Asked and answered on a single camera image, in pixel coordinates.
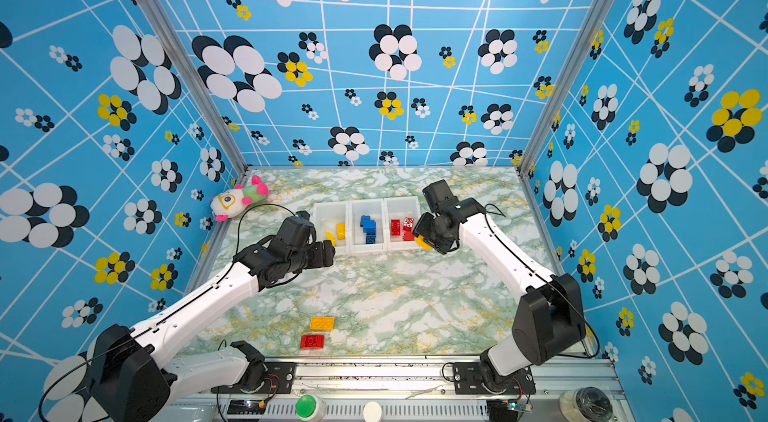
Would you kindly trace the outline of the yellow rounded plate brick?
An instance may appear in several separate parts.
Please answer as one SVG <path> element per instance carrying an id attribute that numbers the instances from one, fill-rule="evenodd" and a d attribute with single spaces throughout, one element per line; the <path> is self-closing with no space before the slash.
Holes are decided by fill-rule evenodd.
<path id="1" fill-rule="evenodd" d="M 414 238 L 416 244 L 424 250 L 432 250 L 433 247 L 424 239 L 423 236 L 416 236 Z"/>

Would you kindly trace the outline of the blue square brick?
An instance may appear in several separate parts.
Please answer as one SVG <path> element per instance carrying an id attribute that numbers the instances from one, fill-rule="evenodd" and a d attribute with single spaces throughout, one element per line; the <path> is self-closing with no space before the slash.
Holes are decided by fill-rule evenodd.
<path id="1" fill-rule="evenodd" d="M 376 221 L 369 215 L 364 215 L 360 220 L 360 226 L 364 230 L 376 230 Z"/>

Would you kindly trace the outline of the yellow long brick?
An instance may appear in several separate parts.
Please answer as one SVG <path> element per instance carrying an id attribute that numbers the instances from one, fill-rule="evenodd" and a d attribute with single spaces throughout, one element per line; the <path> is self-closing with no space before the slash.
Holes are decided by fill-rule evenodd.
<path id="1" fill-rule="evenodd" d="M 313 332 L 329 332 L 335 327 L 334 317 L 312 317 L 310 330 Z"/>

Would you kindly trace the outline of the long red brick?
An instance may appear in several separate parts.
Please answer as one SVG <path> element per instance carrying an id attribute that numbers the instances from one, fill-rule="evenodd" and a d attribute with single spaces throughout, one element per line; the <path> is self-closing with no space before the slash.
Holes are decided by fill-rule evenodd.
<path id="1" fill-rule="evenodd" d="M 390 221 L 390 235 L 392 237 L 399 237 L 401 234 L 402 234 L 401 220 L 400 219 L 392 219 Z"/>

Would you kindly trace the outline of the yellow curved brick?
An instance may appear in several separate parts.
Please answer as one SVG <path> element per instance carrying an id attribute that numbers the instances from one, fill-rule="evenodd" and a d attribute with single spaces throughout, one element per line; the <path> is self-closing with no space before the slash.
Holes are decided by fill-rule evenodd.
<path id="1" fill-rule="evenodd" d="M 346 239 L 346 224 L 345 223 L 338 223 L 336 225 L 336 232 L 337 232 L 337 238 L 339 240 L 345 240 Z"/>

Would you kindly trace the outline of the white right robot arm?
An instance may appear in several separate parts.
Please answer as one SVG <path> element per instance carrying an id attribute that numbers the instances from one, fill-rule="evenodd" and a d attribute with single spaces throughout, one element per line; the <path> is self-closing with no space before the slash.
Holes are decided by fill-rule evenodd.
<path id="1" fill-rule="evenodd" d="M 445 180 L 422 190 L 429 207 L 414 234 L 434 250 L 472 250 L 500 278 L 516 302 L 511 334 L 479 356 L 482 383 L 507 389 L 519 372 L 541 365 L 584 340 L 587 323 L 579 283 L 535 261 L 497 226 L 474 198 L 461 200 Z"/>

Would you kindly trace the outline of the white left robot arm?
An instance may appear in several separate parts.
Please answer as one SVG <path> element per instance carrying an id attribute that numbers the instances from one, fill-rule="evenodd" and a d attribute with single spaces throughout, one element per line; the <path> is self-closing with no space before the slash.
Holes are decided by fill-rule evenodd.
<path id="1" fill-rule="evenodd" d="M 214 387 L 255 391 L 268 378 L 264 355 L 245 341 L 179 357 L 178 352 L 232 307 L 308 269 L 332 266 L 335 247 L 320 240 L 306 212 L 241 248 L 207 282 L 132 327 L 113 325 L 96 340 L 88 393 L 114 421 L 149 421 L 180 398 Z"/>

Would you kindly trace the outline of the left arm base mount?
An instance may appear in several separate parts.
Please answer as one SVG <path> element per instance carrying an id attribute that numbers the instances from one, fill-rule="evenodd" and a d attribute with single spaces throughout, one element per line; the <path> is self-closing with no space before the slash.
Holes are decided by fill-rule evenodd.
<path id="1" fill-rule="evenodd" d="M 279 395 L 289 394 L 296 377 L 297 364 L 271 361 L 251 363 L 241 379 L 232 386 L 232 393 Z"/>

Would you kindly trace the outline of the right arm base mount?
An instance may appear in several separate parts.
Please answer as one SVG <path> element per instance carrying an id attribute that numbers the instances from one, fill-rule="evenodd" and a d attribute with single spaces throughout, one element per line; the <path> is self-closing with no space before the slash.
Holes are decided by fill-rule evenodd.
<path id="1" fill-rule="evenodd" d="M 481 362 L 451 362 L 449 366 L 458 395 L 526 397 L 537 391 L 529 367 L 509 375 L 499 375 L 490 365 Z"/>

